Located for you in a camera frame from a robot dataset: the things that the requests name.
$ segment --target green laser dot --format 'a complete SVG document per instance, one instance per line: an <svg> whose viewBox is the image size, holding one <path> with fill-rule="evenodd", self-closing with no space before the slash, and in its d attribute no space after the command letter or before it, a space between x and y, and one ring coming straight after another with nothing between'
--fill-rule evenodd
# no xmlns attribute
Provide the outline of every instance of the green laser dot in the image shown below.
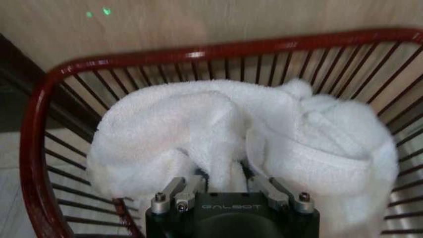
<svg viewBox="0 0 423 238"><path fill-rule="evenodd" d="M103 12L103 15L109 15L111 13L111 10L106 7L102 7L102 12Z"/></svg>

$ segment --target metal bar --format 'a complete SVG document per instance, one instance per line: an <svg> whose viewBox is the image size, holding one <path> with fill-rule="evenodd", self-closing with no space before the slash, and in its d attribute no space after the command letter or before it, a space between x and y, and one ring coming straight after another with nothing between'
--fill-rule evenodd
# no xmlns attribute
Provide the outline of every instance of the metal bar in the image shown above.
<svg viewBox="0 0 423 238"><path fill-rule="evenodd" d="M93 75L97 77L97 79L99 80L102 86L105 87L106 91L111 94L113 98L115 99L115 101L118 101L118 97L114 93L114 91L111 90L110 86L107 85L107 83L105 82L103 78L101 77L101 75L98 74L98 72L95 70L91 71Z"/></svg>
<svg viewBox="0 0 423 238"><path fill-rule="evenodd" d="M277 57L278 57L278 54L276 53L276 54L273 55L270 75L269 75L269 80L268 80L266 86L270 86L270 85L272 85L272 82L273 82L273 74L274 74L274 68L276 68L276 63L277 63Z"/></svg>
<svg viewBox="0 0 423 238"><path fill-rule="evenodd" d="M409 56L409 58L406 59L406 61L402 63L402 65L398 67L398 69L394 71L394 73L392 74L392 76L388 78L388 80L384 82L384 84L381 85L381 87L378 88L377 92L370 96L370 98L366 100L366 103L369 104L374 98L378 96L378 94L381 93L381 91L385 89L385 87L390 84L390 82L393 81L393 79L396 78L396 76L402 72L404 68L409 65L410 61L417 57L417 55L420 54L423 50L423 45L417 48L417 50L413 52L413 54Z"/></svg>
<svg viewBox="0 0 423 238"><path fill-rule="evenodd" d="M304 61L304 64L302 64L302 68L301 68L301 71L298 73L298 78L302 78L310 55L312 55L312 51L308 51L308 54L306 54L306 57L305 57L305 61Z"/></svg>
<svg viewBox="0 0 423 238"><path fill-rule="evenodd" d="M62 112L54 109L54 107L50 107L49 110L49 117L54 121L57 121L65 128L67 128L78 137L86 141L87 143L91 142L93 138L93 131L89 130L86 127L81 127L79 124L74 123L73 120L69 119L66 115L63 115Z"/></svg>
<svg viewBox="0 0 423 238"><path fill-rule="evenodd" d="M420 234L423 229L402 229L402 230L384 230L381 235L393 235L393 234Z"/></svg>
<svg viewBox="0 0 423 238"><path fill-rule="evenodd" d="M314 72L313 72L312 77L310 77L310 82L309 82L309 83L310 83L310 86L313 86L313 84L314 84L316 77L317 77L317 73L318 73L318 71L320 71L320 68L321 68L321 65L322 65L322 63L324 63L325 57L328 56L329 50L330 50L330 49L326 48L326 49L324 50L324 52L322 52L321 57L320 57L318 64L317 64L317 66L316 66Z"/></svg>
<svg viewBox="0 0 423 238"><path fill-rule="evenodd" d="M284 79L285 79L285 74L286 74L286 72L288 72L289 63L290 63L290 57L292 57L292 52L289 52L288 55L286 55L286 57L285 57L285 62L284 62L284 67L282 67L282 72L281 72L281 77L280 77L278 85L282 84Z"/></svg>
<svg viewBox="0 0 423 238"><path fill-rule="evenodd" d="M401 125L400 128L397 128L393 132L392 135L394 135L397 132L400 132L402 129L406 128L406 126L409 126L412 123L414 123L420 118L423 117L423 112L420 114L417 114L406 123L404 123Z"/></svg>
<svg viewBox="0 0 423 238"><path fill-rule="evenodd" d="M71 217L71 216L63 216L63 218L66 222L73 222L73 223L83 223L83 224L110 226L110 227L125 227L123 224L119 224L115 222L103 222L103 221L97 221L97 220L79 218L79 217Z"/></svg>
<svg viewBox="0 0 423 238"><path fill-rule="evenodd" d="M420 217L420 216L423 216L423 211L408 212L408 213L396 214L396 215L388 215L384 217L384 219L389 220L389 219L400 219L400 218Z"/></svg>
<svg viewBox="0 0 423 238"><path fill-rule="evenodd" d="M257 56L256 84L258 84L260 82L260 71L261 71L261 55Z"/></svg>
<svg viewBox="0 0 423 238"><path fill-rule="evenodd" d="M75 99L78 100L78 102L82 104L82 106L101 119L99 114L97 113L97 111L91 108L91 106L86 103L86 101L81 98L81 96L74 92L74 90L70 88L70 86L62 82L61 83L62 87L65 88L65 90L71 94L73 97L75 97Z"/></svg>
<svg viewBox="0 0 423 238"><path fill-rule="evenodd" d="M190 62L190 68L192 68L192 74L193 74L193 79L194 81L198 80L198 74L197 74L197 66L194 62Z"/></svg>
<svg viewBox="0 0 423 238"><path fill-rule="evenodd" d="M406 170L400 171L400 173L397 174L397 177L404 176L406 174L410 174L412 172L414 172L414 171L417 171L420 169L423 169L423 164L420 164L417 166L413 166L412 168L409 168Z"/></svg>
<svg viewBox="0 0 423 238"><path fill-rule="evenodd" d="M226 58L224 58L224 77L225 79L229 79L229 61Z"/></svg>
<svg viewBox="0 0 423 238"><path fill-rule="evenodd" d="M418 105L420 103L423 103L423 96L418 97L418 99L416 99L404 110L401 110L400 113L397 113L397 115L385 123L386 126L389 126L416 105Z"/></svg>
<svg viewBox="0 0 423 238"><path fill-rule="evenodd" d="M74 234L74 238L133 238L131 235Z"/></svg>
<svg viewBox="0 0 423 238"><path fill-rule="evenodd" d="M423 133L423 128L420 128L414 133L412 133L410 135L408 135L404 139L401 139L397 143L396 143L396 147L401 146L406 141L412 140L416 136L418 136Z"/></svg>
<svg viewBox="0 0 423 238"><path fill-rule="evenodd" d="M213 73L212 73L212 63L210 61L206 61L206 69L209 71L209 79L213 79Z"/></svg>
<svg viewBox="0 0 423 238"><path fill-rule="evenodd" d="M317 88L317 93L320 93L320 91L321 91L321 89L322 89L322 87L324 87L325 81L326 81L328 78L329 78L329 75L330 75L330 73L332 73L332 71L333 71L333 68L334 68L334 66L336 66L336 64L337 64L337 61L338 61L338 59L340 59L340 57L341 57L344 51L345 51L345 47L342 46L342 47L338 49L338 51L337 51L337 54L336 54L336 56L334 56L333 62L332 62L332 64L330 64L330 67L329 67L329 69L328 69L328 71L326 71L326 73L325 73L325 75L324 75L324 78L322 78L322 80L321 80L321 82L320 82L320 86L318 86L318 88Z"/></svg>
<svg viewBox="0 0 423 238"><path fill-rule="evenodd" d="M372 72L369 73L368 77L365 78L364 82L361 83L361 85L358 86L356 92L353 93L350 99L356 98L358 93L361 92L362 88L365 87L365 85L368 84L368 82L370 81L370 79L373 78L374 74L378 72L380 68L382 67L384 63L386 62L386 60L389 59L392 53L394 52L394 50L397 49L398 45L401 44L401 42L396 42L394 45L392 46L392 48L389 49L388 53L384 55L381 61L378 62L376 68L372 70Z"/></svg>
<svg viewBox="0 0 423 238"><path fill-rule="evenodd" d="M103 209L103 208L99 208L99 207L94 207L94 206L90 206L90 205L86 205L86 204L82 204L82 203L78 203L78 202L71 202L71 201L67 201L67 200L63 200L63 199L59 199L59 198L57 198L55 200L57 200L57 203L59 205L65 205L65 206L69 206L69 207L77 207L77 208L81 208L81 209L85 209L85 210L102 212L102 213L118 216L115 211L111 211L111 210L107 210L107 209Z"/></svg>
<svg viewBox="0 0 423 238"><path fill-rule="evenodd" d="M240 58L240 81L244 82L245 58Z"/></svg>
<svg viewBox="0 0 423 238"><path fill-rule="evenodd" d="M408 159L410 159L412 157L420 155L421 153L423 153L423 148L421 148L420 150L414 151L413 153L410 153L409 155L404 156L402 158L400 158L400 159L397 160L397 162L398 162L398 163L400 163L400 162L404 162L404 161L406 161Z"/></svg>
<svg viewBox="0 0 423 238"><path fill-rule="evenodd" d="M180 73L180 68L178 68L178 64L177 63L174 63L174 70L176 70L178 82L182 82L184 78L182 78L182 74Z"/></svg>
<svg viewBox="0 0 423 238"><path fill-rule="evenodd" d="M341 96L341 94L342 94L345 88L348 87L348 85L349 85L349 83L350 83L350 81L352 81L352 79L353 79L353 77L354 77L357 71L361 69L362 64L365 63L365 61L366 61L366 59L368 59L370 53L374 51L377 45L378 45L378 43L373 43L373 44L370 45L370 47L369 47L369 49L368 49L368 51L366 51L366 53L365 53L362 59L361 59L360 62L357 63L357 65L356 65L356 67L354 67L354 69L353 69L353 71L352 71L352 73L350 73L350 75L349 75L349 78L348 78L346 82L344 83L344 85L342 85L342 87L341 87L341 89L340 89L340 91L338 91L338 93L337 93L337 95L336 95L336 97L340 97L340 96Z"/></svg>
<svg viewBox="0 0 423 238"><path fill-rule="evenodd" d="M113 199L113 203L114 203L115 212L117 212L119 219L126 227L126 230L129 231L129 233L131 234L133 237L142 238L143 237L142 233L138 230L139 226L137 226L135 223L133 222L133 219L131 219L131 216L127 212L123 201L121 199Z"/></svg>
<svg viewBox="0 0 423 238"><path fill-rule="evenodd" d="M143 77L143 80L145 80L145 82L146 82L146 85L150 86L151 83L150 83L150 81L149 81L149 79L147 79L147 75L146 75L146 73L145 73L145 70L143 70L142 66L138 66L138 70L139 70L139 72L141 72L141 75L142 75L142 77Z"/></svg>
<svg viewBox="0 0 423 238"><path fill-rule="evenodd" d="M353 52L352 52L352 54L350 54L350 56L348 58L348 61L346 61L345 65L344 65L344 68L342 68L341 72L337 75L334 83L332 84L332 87L329 89L328 94L332 93L332 91L333 91L333 89L334 89L334 87L336 87L336 85L337 85L337 83L338 83L338 81L340 81L340 79L341 79L341 77L342 77L342 75L344 75L344 73L345 73L345 71L346 71L346 69L348 69L348 67L349 67L349 65L352 63L352 60L354 59L354 56L356 56L356 54L357 54L360 49L361 49L361 45L356 46L356 48L354 48L354 50L353 50Z"/></svg>
<svg viewBox="0 0 423 238"><path fill-rule="evenodd" d="M139 88L138 88L137 84L134 83L134 79L133 79L131 75L129 74L127 68L123 67L122 70L123 70L125 76L131 84L131 87L134 88L134 90L138 90Z"/></svg>
<svg viewBox="0 0 423 238"><path fill-rule="evenodd" d="M51 182L51 188L113 205L113 202L110 200L107 200L102 197L98 197L90 193L86 193L86 192L78 191L73 188L69 188L66 186L62 186L59 184L55 184L53 182Z"/></svg>
<svg viewBox="0 0 423 238"><path fill-rule="evenodd" d="M57 144L61 144L63 147L66 147L69 150L71 150L74 153L77 153L83 158L86 157L86 154L81 152L78 149L75 149L73 146L70 146L67 143L65 143L59 138L57 138L54 135L51 135L47 131L45 131L43 135L54 141Z"/></svg>
<svg viewBox="0 0 423 238"><path fill-rule="evenodd" d="M393 206L400 205L400 204L406 204L406 203L418 202L418 201L423 201L423 195L412 197L412 198L406 198L404 200L398 200L398 201L390 202L388 204L388 207L393 207Z"/></svg>
<svg viewBox="0 0 423 238"><path fill-rule="evenodd" d="M159 73L159 76L162 78L163 83L167 83L161 65L157 65L157 69L158 69L158 73Z"/></svg>
<svg viewBox="0 0 423 238"><path fill-rule="evenodd" d="M401 93L393 98L392 101L384 106L384 108L377 112L377 116L380 116L385 110L397 102L397 100L408 93L408 91L413 88L413 86L421 82L423 74L413 80L413 82L406 86L406 88L401 91Z"/></svg>
<svg viewBox="0 0 423 238"><path fill-rule="evenodd" d="M398 187L393 188L392 192L397 192L400 190L405 190L405 189L408 189L410 187L414 187L414 186L418 186L421 184L423 184L423 179L418 179L418 180L416 180L413 182L409 182L409 183L404 184L402 186L398 186Z"/></svg>
<svg viewBox="0 0 423 238"><path fill-rule="evenodd" d="M127 94L129 92L127 92L127 90L126 90L123 84L121 83L119 78L117 77L117 75L115 75L113 69L107 69L107 72L110 73L110 75L111 75L111 77L113 77L113 79L114 79L117 85L119 86L121 90L123 91L123 93Z"/></svg>
<svg viewBox="0 0 423 238"><path fill-rule="evenodd" d="M69 178L69 179L71 179L71 180L74 180L74 181L77 181L77 182L79 182L82 184L90 186L90 182L89 181L83 180L82 178L69 174L67 172L65 172L65 171L62 171L62 170L59 170L59 169L57 169L57 168L54 168L54 167L51 167L49 165L46 166L46 170L53 172L57 175L61 175L61 176L63 176L63 177L66 177L66 178Z"/></svg>
<svg viewBox="0 0 423 238"><path fill-rule="evenodd" d="M83 80L79 78L79 76L77 74L73 75L73 77L75 78L77 82L81 84L81 86L83 87L83 89L87 91L87 93L91 95L91 97L97 100L98 104L103 107L105 110L109 109L107 105L105 104L105 102L101 100L101 98L98 97L98 95L93 92L93 90L90 89L90 87L87 86L87 84L83 82Z"/></svg>
<svg viewBox="0 0 423 238"><path fill-rule="evenodd" d="M57 154L54 151L43 148L43 152L45 154L55 157L57 159L59 159L61 161L66 162L67 164L73 165L74 167L79 168L81 170L85 170L85 166L81 165L79 163L74 162L73 160L67 159L66 157L63 157L62 155Z"/></svg>

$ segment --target floor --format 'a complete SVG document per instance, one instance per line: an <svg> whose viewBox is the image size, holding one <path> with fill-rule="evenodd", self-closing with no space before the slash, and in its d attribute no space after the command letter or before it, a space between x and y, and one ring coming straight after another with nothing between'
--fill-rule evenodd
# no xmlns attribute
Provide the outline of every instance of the floor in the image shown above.
<svg viewBox="0 0 423 238"><path fill-rule="evenodd" d="M35 237L23 206L18 178L18 129L25 103L26 99L22 98L21 95L9 87L0 84L0 238ZM69 130L61 128L59 125L49 122L47 132L77 147L82 152L86 152L89 147L87 143L83 142L82 139L79 139ZM85 164L85 159L79 155L74 154L74 152L51 140L45 139L45 147L65 157L71 158L82 165ZM85 172L82 170L67 165L54 157L47 155L46 162L54 168L85 179ZM50 172L49 178L51 182L59 185L97 195L89 186ZM78 197L77 195L57 190L54 190L54 195L55 198L114 211L113 205L89 198ZM91 212L63 205L59 205L59 207L63 215L119 223L119 219L115 215ZM125 228L109 226L70 223L70 228L74 233L83 234L127 234Z"/></svg>

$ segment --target tiled floor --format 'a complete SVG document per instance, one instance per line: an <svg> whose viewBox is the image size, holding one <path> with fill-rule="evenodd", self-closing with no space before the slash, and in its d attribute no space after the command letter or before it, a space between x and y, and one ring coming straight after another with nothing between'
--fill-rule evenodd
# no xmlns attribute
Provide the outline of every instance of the tiled floor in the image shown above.
<svg viewBox="0 0 423 238"><path fill-rule="evenodd" d="M77 145L81 151L86 151L87 144L79 141L79 138L74 136L66 129L50 129L49 133L55 135L61 139L66 139L66 142L71 145ZM83 165L83 158L71 154L65 147L59 146L57 143L45 140L45 147L50 150L58 152L63 156L73 158L74 161ZM18 132L5 132L0 133L0 238L30 238L34 237L34 232L27 219L26 210L22 202L22 195L19 191L19 179L18 179ZM78 168L65 164L55 158L46 156L47 164L54 168L85 178L85 172ZM49 172L50 181L83 191L86 193L95 194L93 189L62 176L58 176ZM55 198L75 201L78 203L95 206L102 209L114 211L114 207L110 204L91 200L89 198L79 197L77 195L69 194L66 192L54 190ZM93 219L98 221L119 223L119 219L115 215L87 211L83 209L62 206L61 212L63 215L81 217L86 219ZM125 228L85 225L70 223L70 228L74 233L101 233L101 234L121 234L126 235Z"/></svg>

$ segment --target white towel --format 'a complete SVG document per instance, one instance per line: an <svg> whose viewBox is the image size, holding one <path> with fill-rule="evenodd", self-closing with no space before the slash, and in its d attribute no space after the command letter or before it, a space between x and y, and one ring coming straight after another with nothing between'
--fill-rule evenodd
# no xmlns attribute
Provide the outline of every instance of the white towel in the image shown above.
<svg viewBox="0 0 423 238"><path fill-rule="evenodd" d="M300 80L277 88L226 80L147 87L113 105L97 129L87 172L109 197L150 196L196 167L212 191L245 191L248 157L254 172L309 191L321 237L352 234L369 220L365 234L378 232L397 173L392 138L366 106L312 97Z"/></svg>

